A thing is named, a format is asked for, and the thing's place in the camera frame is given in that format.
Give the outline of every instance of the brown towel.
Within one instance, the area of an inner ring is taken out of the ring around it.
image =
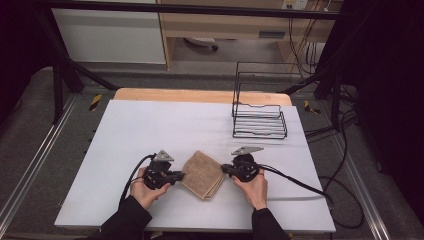
[[[224,179],[221,164],[201,151],[184,164],[182,172],[185,175],[181,183],[203,201],[212,198]]]

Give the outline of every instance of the white cabinet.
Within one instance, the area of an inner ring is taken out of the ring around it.
[[[53,14],[75,61],[165,64],[157,13],[53,9]]]

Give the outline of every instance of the person's left hand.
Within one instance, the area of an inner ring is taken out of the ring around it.
[[[161,189],[151,190],[144,184],[143,179],[141,178],[145,170],[146,167],[138,170],[138,179],[131,183],[130,195],[147,210],[150,206],[152,206],[155,200],[158,200],[160,196],[166,193],[171,184],[167,183]]]

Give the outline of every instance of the floor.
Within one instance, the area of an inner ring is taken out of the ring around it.
[[[93,70],[108,81],[125,87],[232,90],[237,62],[282,61],[272,41],[218,40],[218,45],[219,50],[213,52],[211,49],[194,46],[179,39],[171,70],[157,66],[131,66],[131,69],[125,70],[122,70],[122,66],[116,69],[108,66],[107,69],[102,69],[101,65],[95,66],[98,69]],[[89,140],[95,134],[93,130],[100,122],[108,99],[113,97],[113,92],[98,88],[90,80],[84,79],[84,82],[87,87],[82,94],[67,95],[68,99],[75,101],[74,108],[54,145],[43,155],[42,166],[33,168],[38,170],[33,172],[33,177],[29,179],[31,187],[21,194],[23,196],[18,204],[19,208],[15,208],[15,212],[9,212],[9,216],[12,215],[13,218],[8,218],[9,222],[6,224],[2,222],[0,234],[5,234],[3,239],[69,239],[91,232],[69,231],[53,225],[60,210],[60,202],[66,197],[84,159],[84,151],[89,148]],[[41,71],[36,74],[22,97],[21,107],[0,125],[0,207],[3,210],[10,205],[10,196],[14,194],[16,186],[19,186],[28,166],[34,165],[32,160],[51,131],[54,109],[51,83],[51,72]],[[291,96],[293,104],[298,107],[305,130],[329,125],[326,115],[329,101],[315,101],[312,95],[315,87],[315,84],[311,84]],[[93,97],[99,92],[103,93],[103,97],[96,111],[88,111]],[[305,111],[305,100],[309,100],[311,108],[320,110],[321,113]],[[349,108],[349,104],[342,103],[341,110],[346,112]],[[334,238],[424,239],[423,226],[397,190],[396,184],[389,175],[377,171],[375,158],[360,125],[353,124],[346,133],[348,157],[356,168],[352,170],[352,165],[345,165],[337,178],[355,192],[357,179],[352,179],[351,172],[355,169],[358,171],[387,236],[377,236],[378,234],[373,232],[374,222],[368,218],[358,229],[346,229],[337,225]],[[344,146],[340,136],[338,134],[316,142],[311,141],[309,144],[319,175],[331,175],[340,163]],[[334,218],[348,225],[358,223],[360,214],[352,197],[337,184],[331,185],[329,193],[334,195],[337,203],[333,212]],[[0,220],[5,219],[6,213],[1,212]],[[294,236],[299,239],[328,237]]]

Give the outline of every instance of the gray floor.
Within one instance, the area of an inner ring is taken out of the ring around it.
[[[132,69],[131,73],[124,74],[119,72],[119,69],[109,69],[99,74],[125,87],[232,90],[237,61],[281,61],[276,45],[272,42],[220,40],[218,44],[220,47],[218,52],[212,52],[210,49],[192,46],[180,39],[176,45],[174,68],[170,71],[159,68],[137,71]],[[58,204],[66,197],[84,159],[84,151],[89,147],[89,139],[94,135],[93,130],[100,122],[108,99],[113,97],[112,92],[106,92],[96,111],[90,112],[88,108],[96,94],[92,90],[97,88],[88,80],[86,84],[89,86],[85,93],[79,95],[68,122],[10,223],[6,236],[32,234],[32,238],[41,236],[40,238],[46,239],[47,236],[54,236],[59,239],[65,238],[64,236],[89,234],[90,231],[69,231],[53,225],[60,210]],[[328,101],[316,102],[311,99],[309,93],[314,87],[312,84],[301,93],[292,96],[305,130],[328,126],[323,114],[306,112],[303,109],[304,98],[308,98],[313,107],[328,106]],[[51,127],[54,106],[52,93],[51,73],[39,72],[33,77],[22,97],[22,107],[0,125],[2,166],[0,206],[2,207]],[[351,126],[347,130],[347,136],[349,154],[366,182],[366,187],[391,238],[424,239],[423,226],[403,199],[392,178],[376,170],[375,158],[361,127]],[[340,162],[340,151],[335,139],[326,138],[311,143],[310,150],[318,175],[331,175]],[[342,170],[337,179],[352,189],[346,171]],[[346,224],[355,224],[360,215],[352,199],[337,185],[332,185],[329,192],[335,200],[334,218]],[[336,239],[374,238],[367,221],[355,230],[336,227],[337,233],[334,234]],[[312,238],[312,236],[299,236],[299,238]]]

